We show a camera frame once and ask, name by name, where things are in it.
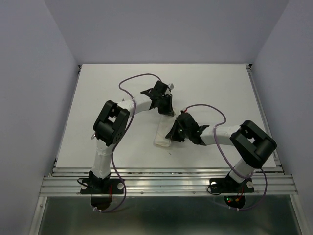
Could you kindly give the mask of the white cloth napkin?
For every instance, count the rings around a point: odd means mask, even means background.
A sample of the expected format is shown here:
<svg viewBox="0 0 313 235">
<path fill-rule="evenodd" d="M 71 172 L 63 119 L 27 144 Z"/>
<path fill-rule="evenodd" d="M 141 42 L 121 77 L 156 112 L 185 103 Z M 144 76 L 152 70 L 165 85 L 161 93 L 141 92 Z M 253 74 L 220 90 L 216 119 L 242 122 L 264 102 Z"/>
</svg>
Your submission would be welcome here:
<svg viewBox="0 0 313 235">
<path fill-rule="evenodd" d="M 166 138 L 166 135 L 171 131 L 174 122 L 178 115 L 180 114 L 180 110 L 176 107 L 173 108 L 174 116 L 166 116 L 161 115 L 158 128 L 156 131 L 156 136 L 154 139 L 154 145 L 156 147 L 170 147 L 171 140 Z"/>
</svg>

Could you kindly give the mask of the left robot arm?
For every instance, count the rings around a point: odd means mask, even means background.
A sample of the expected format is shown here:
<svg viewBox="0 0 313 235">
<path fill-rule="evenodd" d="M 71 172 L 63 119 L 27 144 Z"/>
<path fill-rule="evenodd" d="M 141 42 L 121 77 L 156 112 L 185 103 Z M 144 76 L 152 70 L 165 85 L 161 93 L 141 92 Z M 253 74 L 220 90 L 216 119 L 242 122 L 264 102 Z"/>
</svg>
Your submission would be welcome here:
<svg viewBox="0 0 313 235">
<path fill-rule="evenodd" d="M 141 91 L 136 96 L 121 102 L 108 100 L 93 125 L 93 138 L 96 138 L 96 154 L 94 164 L 88 178 L 83 180 L 81 193 L 108 194 L 109 190 L 122 194 L 116 179 L 111 180 L 111 160 L 117 144 L 127 132 L 128 124 L 138 113 L 156 108 L 158 113 L 173 117 L 172 106 L 173 84 L 157 81 L 154 87 Z"/>
</svg>

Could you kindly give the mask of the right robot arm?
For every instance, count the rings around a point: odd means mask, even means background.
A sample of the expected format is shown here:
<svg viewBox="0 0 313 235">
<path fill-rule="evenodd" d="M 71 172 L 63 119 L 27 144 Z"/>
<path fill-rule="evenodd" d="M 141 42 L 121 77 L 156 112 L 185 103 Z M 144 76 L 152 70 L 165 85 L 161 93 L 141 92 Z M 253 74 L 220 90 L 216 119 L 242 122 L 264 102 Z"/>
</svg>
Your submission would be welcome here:
<svg viewBox="0 0 313 235">
<path fill-rule="evenodd" d="M 209 146 L 233 146 L 241 159 L 231 166 L 230 172 L 224 178 L 210 180 L 209 188 L 212 194 L 235 193 L 240 190 L 254 192 L 251 175 L 254 170 L 261 169 L 270 155 L 277 148 L 277 143 L 253 121 L 246 120 L 241 125 L 213 127 L 198 125 L 189 113 L 181 113 L 175 120 L 166 139 L 183 142 L 189 139 L 193 144 Z"/>
</svg>

